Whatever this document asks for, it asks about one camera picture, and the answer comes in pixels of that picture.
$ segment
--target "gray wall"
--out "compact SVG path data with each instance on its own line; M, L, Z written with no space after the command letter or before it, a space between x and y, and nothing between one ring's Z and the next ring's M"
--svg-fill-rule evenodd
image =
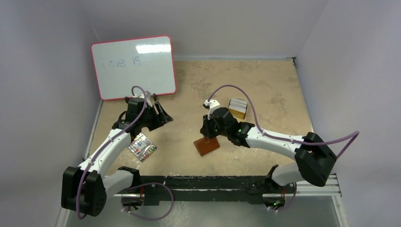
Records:
M314 129L361 132L337 162L352 226L401 226L400 25L399 0L329 0L296 61Z
M294 57L328 0L81 0L102 41L170 35L177 58Z
M77 0L0 1L0 220L54 226L99 104L93 29Z

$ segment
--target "beige table surface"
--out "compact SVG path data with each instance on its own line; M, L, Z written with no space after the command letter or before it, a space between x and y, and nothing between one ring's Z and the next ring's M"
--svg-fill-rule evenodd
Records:
M201 157L193 142L202 137L202 107L209 95L223 84L241 87L252 99L262 128L293 135L306 135L310 120L290 61L175 61L177 91L159 96L164 110L174 118L163 127L142 132L158 147L143 163L125 149L108 170L128 166L141 175L266 175L272 165L291 159L273 152L233 145L219 136L220 148ZM226 105L230 98L245 98L235 88L226 87L214 99ZM123 100L104 101L90 153L104 141L119 114L127 110ZM247 122L254 123L251 109Z

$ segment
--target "wooden table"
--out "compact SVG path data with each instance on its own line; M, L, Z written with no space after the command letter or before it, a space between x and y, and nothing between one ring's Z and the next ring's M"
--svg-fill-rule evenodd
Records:
M218 137L220 148L201 157L193 142L202 137L203 102L219 86L241 87L252 99L261 127L285 134L306 135L311 124L291 61L175 61L177 91L159 96L158 101L174 118L173 122L142 132L158 147L145 162L125 149L108 170L128 166L141 175L266 175L272 165L291 159L273 152L237 147ZM229 99L244 96L234 88L223 88L214 99L227 105ZM119 114L127 110L123 100L104 101L90 153L99 147ZM254 123L251 109L246 121Z

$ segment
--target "stained surface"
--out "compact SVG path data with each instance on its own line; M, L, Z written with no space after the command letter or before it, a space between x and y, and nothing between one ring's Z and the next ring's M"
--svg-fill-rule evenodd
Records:
M265 175L272 165L291 159L273 152L237 147L219 136L220 148L200 156L193 142L202 137L203 102L223 84L241 87L252 99L261 127L285 134L306 135L310 121L290 61L175 61L177 92L160 96L164 110L174 118L167 125L142 132L158 147L144 163L125 149L108 174L121 166L137 168L142 175ZM214 99L227 105L233 97L245 97L234 88L223 88ZM123 100L104 101L91 153L107 137L118 115L127 109ZM252 112L245 121L254 123Z

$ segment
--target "table top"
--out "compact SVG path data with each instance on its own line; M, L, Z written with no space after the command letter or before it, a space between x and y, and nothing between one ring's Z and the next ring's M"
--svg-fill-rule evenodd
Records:
M193 142L202 135L203 102L223 84L237 85L251 98L262 128L292 135L306 135L311 123L295 68L291 61L175 61L177 91L158 96L174 121L142 132L158 149L143 163L125 149L107 174L128 166L141 175L266 175L272 165L293 160L263 149L238 147L219 136L220 148L200 156ZM235 88L225 87L214 99L228 105L233 98L245 97ZM124 100L104 101L93 135L92 154L105 140L118 116L127 110ZM245 121L254 123L251 108Z

